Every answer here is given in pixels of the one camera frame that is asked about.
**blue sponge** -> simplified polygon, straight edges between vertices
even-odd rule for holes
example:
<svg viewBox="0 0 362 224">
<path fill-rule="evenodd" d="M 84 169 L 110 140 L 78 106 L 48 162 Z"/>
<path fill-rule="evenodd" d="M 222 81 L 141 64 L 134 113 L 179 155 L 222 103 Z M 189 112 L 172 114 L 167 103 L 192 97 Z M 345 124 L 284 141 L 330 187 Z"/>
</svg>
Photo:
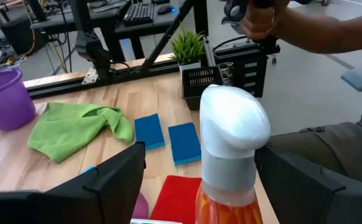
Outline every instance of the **blue sponge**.
<svg viewBox="0 0 362 224">
<path fill-rule="evenodd" d="M 146 150 L 164 146 L 162 128 L 159 116 L 153 114 L 134 120 L 136 127 L 136 141 L 144 141 Z"/>
<path fill-rule="evenodd" d="M 169 135 L 175 165 L 198 161 L 202 158 L 193 123 L 169 127 Z"/>
</svg>

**white bottle cap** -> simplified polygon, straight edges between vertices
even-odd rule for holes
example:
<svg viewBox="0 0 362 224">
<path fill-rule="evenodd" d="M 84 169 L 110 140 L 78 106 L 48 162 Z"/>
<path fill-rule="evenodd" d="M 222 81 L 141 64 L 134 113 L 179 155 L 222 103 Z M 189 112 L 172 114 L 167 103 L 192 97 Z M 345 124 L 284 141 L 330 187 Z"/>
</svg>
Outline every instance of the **white bottle cap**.
<svg viewBox="0 0 362 224">
<path fill-rule="evenodd" d="M 250 189 L 256 178 L 254 150 L 270 135 L 267 114 L 253 95 L 210 85 L 200 100 L 203 180 L 222 190 Z"/>
</svg>

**table top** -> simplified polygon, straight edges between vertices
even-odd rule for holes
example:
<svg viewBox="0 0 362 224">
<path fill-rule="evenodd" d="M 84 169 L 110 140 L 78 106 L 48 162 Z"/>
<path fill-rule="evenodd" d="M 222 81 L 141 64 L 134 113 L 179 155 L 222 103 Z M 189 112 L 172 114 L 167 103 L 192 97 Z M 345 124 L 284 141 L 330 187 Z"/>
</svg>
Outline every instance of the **table top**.
<svg viewBox="0 0 362 224">
<path fill-rule="evenodd" d="M 161 55 L 165 60 L 169 55 Z M 143 60 L 129 62 L 136 66 Z M 26 86 L 41 85 L 83 76 L 86 71 L 57 75 L 25 82 Z M 195 124 L 200 133 L 199 112 L 190 111 L 181 96 L 182 84 L 179 73 L 134 80 L 75 93 L 35 100 L 36 112 L 41 114 L 47 102 L 93 103 L 121 108 L 125 117 L 133 123 L 134 119 L 157 113 L 165 139 L 165 146 L 147 151 L 144 179 L 141 192 L 149 204 L 151 213 L 160 190 L 168 175 L 186 177 L 201 176 L 201 162 L 175 166 L 168 127 L 187 122 Z M 37 116 L 32 122 L 10 132 L 0 131 L 0 190 L 38 189 L 49 190 L 78 174 L 116 155 L 130 144 L 112 137 L 110 130 L 103 130 L 92 142 L 65 161 L 56 164 L 42 153 L 26 146 Z M 256 194 L 264 223 L 279 223 L 271 207 L 262 183 L 257 175 Z"/>
</svg>

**floor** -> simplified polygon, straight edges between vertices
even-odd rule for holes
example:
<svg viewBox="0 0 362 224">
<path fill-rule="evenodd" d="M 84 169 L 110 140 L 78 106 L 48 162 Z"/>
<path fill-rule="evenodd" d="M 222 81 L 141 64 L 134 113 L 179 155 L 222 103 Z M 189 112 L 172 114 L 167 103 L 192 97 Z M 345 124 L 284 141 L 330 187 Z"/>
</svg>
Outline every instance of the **floor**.
<svg viewBox="0 0 362 224">
<path fill-rule="evenodd" d="M 208 1 L 208 20 L 211 43 L 214 45 L 238 35 L 228 26 L 220 26 L 224 2 Z M 362 15 L 362 0 L 333 0 L 323 7 L 317 2 L 307 6 L 292 4 L 296 10 L 312 16 L 333 16 L 341 20 Z M 23 13 L 23 8 L 10 11 L 10 18 Z M 185 18 L 183 26 L 194 29 L 193 14 Z M 70 43 L 75 43 L 75 33 L 70 33 Z M 141 37 L 145 55 L 149 55 L 161 35 Z M 134 59 L 131 43 L 122 40 L 121 45 L 127 60 Z M 306 52 L 279 41 L 281 52 L 277 56 L 277 65 L 267 65 L 264 96 L 260 99 L 268 113 L 273 134 L 298 131 L 309 126 L 334 124 L 344 121 L 356 121 L 362 113 L 362 93 L 354 91 L 340 79 L 351 68 L 362 67 L 362 50 L 347 54 L 318 55 Z M 168 45 L 163 54 L 170 52 Z M 46 77 L 58 70 L 58 62 L 45 48 L 19 67 L 24 80 Z M 72 54 L 73 70 L 87 69 L 86 60 Z"/>
</svg>

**computer mouse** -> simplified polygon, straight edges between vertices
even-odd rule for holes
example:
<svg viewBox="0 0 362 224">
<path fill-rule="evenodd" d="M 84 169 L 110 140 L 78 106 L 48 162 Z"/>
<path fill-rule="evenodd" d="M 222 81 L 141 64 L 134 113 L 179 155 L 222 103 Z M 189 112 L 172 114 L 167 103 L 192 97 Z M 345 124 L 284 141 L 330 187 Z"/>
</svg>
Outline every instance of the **computer mouse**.
<svg viewBox="0 0 362 224">
<path fill-rule="evenodd" d="M 167 13 L 170 13 L 171 11 L 173 11 L 174 7 L 172 5 L 165 5 L 165 6 L 161 6 L 158 10 L 157 10 L 157 14 L 158 15 L 164 15 Z"/>
</svg>

